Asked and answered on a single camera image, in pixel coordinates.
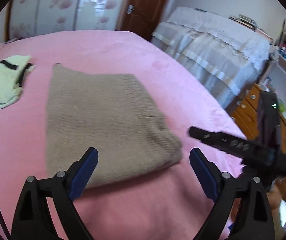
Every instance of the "folded sweater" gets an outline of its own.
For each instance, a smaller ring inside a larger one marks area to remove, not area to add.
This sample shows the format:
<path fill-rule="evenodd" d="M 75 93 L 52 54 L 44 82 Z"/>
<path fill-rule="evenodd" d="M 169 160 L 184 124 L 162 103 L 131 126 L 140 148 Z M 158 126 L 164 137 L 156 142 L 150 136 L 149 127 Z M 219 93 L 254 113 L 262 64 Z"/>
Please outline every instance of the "folded sweater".
<path fill-rule="evenodd" d="M 182 159 L 181 142 L 132 75 L 88 75 L 55 65 L 47 103 L 49 176 L 89 147 L 99 162 L 88 187 L 131 179 Z"/>

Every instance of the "bed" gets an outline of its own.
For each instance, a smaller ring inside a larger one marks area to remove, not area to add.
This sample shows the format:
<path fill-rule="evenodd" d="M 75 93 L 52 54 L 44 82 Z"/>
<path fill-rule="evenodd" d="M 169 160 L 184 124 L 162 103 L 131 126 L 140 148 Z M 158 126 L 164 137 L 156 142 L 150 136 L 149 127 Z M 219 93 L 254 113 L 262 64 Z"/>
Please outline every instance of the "bed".
<path fill-rule="evenodd" d="M 181 63 L 226 108 L 262 73 L 269 40 L 230 19 L 178 7 L 151 41 Z"/>
<path fill-rule="evenodd" d="M 241 173 L 241 165 L 238 158 L 188 137 L 187 130 L 195 125 L 244 137 L 203 85 L 169 55 L 129 32 L 70 31 L 0 44 L 0 61 L 16 54 L 31 55 L 36 68 L 27 77 L 20 99 L 0 109 L 0 209 L 8 228 L 25 179 L 29 175 L 48 177 L 46 102 L 52 66 L 62 63 L 89 74 L 134 74 L 165 115 L 170 131 L 183 143 L 180 163 L 136 179 L 86 190 L 74 202 L 93 237 L 193 239 L 213 202 L 204 195 L 190 167 L 190 150 L 199 147 L 221 171 L 233 176 Z M 53 202 L 49 201 L 49 207 L 58 235 L 66 239 Z M 225 229 L 222 237 L 228 232 Z"/>

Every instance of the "hand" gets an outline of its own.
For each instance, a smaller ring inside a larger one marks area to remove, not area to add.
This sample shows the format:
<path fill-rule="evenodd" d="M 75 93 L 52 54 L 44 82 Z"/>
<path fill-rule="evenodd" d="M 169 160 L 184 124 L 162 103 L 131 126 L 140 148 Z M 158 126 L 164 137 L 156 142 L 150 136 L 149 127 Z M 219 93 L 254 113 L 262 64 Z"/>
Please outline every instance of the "hand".
<path fill-rule="evenodd" d="M 272 215 L 274 217 L 275 215 L 278 215 L 278 212 L 279 212 L 279 205 L 282 199 L 281 192 L 279 191 L 279 188 L 276 185 L 274 185 L 271 188 L 271 191 L 267 192 L 266 194 L 267 194 L 268 202 L 270 204 Z M 232 219 L 233 223 L 235 222 L 235 219 L 236 219 L 240 201 L 241 201 L 240 198 L 235 199 L 232 209 L 230 211 L 230 218 Z"/>

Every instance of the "blue gripper pad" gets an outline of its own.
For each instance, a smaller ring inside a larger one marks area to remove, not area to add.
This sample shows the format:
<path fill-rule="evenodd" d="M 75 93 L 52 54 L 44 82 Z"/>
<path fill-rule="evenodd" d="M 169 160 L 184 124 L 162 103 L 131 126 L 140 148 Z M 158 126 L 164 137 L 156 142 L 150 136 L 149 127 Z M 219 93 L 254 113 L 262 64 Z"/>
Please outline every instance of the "blue gripper pad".
<path fill-rule="evenodd" d="M 82 195 L 86 184 L 88 183 L 96 165 L 98 164 L 98 161 L 99 153 L 96 149 L 93 148 L 84 164 L 72 179 L 69 192 L 69 198 L 72 202 Z"/>
<path fill-rule="evenodd" d="M 218 198 L 217 182 L 200 155 L 202 155 L 204 159 L 210 163 L 205 158 L 200 149 L 194 148 L 190 152 L 190 165 L 192 166 L 193 171 L 199 180 L 206 197 L 210 198 L 215 203 Z"/>

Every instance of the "pink bedsheet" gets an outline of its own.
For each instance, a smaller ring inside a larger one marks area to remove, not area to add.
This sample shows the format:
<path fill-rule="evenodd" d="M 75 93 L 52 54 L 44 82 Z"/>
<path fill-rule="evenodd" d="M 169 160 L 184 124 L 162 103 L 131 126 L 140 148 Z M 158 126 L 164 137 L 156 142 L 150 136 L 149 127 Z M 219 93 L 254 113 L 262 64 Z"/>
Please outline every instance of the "pink bedsheet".
<path fill-rule="evenodd" d="M 243 136 L 204 87 L 170 56 L 128 32 L 70 31 L 33 37 L 4 45 L 0 60 L 17 54 L 31 55 L 36 68 L 27 78 L 20 100 L 0 110 L 0 208 L 8 228 L 11 229 L 25 179 L 29 175 L 48 177 L 46 102 L 52 65 L 62 63 L 89 74 L 134 74 L 164 113 L 170 130 L 183 142 L 184 158 L 179 164 L 127 182 L 87 190 L 74 202 L 93 237 L 193 239 L 213 203 L 204 195 L 190 167 L 190 150 L 199 147 L 221 171 L 234 176 L 241 169 L 238 158 L 187 136 L 192 125 Z M 66 238 L 56 214 L 53 220 L 59 236 Z"/>

